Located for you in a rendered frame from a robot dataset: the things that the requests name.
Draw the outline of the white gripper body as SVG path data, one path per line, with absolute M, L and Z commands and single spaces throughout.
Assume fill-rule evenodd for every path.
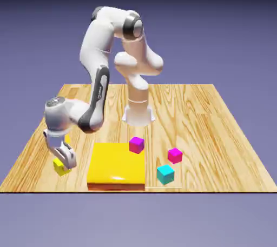
M 66 142 L 61 142 L 60 147 L 51 147 L 51 152 L 57 157 L 66 169 L 76 167 L 76 155 L 73 148 Z

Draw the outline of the small magenta cube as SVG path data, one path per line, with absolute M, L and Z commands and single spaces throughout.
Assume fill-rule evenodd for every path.
M 179 163 L 182 161 L 182 151 L 179 150 L 178 148 L 169 149 L 167 157 L 171 163 L 173 164 Z
M 141 153 L 144 150 L 144 139 L 140 137 L 133 137 L 129 141 L 129 151 L 133 153 Z

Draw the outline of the small cyan cube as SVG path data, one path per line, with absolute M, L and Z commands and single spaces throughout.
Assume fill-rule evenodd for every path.
M 175 179 L 174 169 L 168 164 L 159 166 L 157 168 L 157 179 L 163 185 L 173 182 Z

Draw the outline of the large yellow box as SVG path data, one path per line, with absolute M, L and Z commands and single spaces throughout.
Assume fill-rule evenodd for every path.
M 131 152 L 128 143 L 96 143 L 87 173 L 89 190 L 143 191 L 144 151 Z

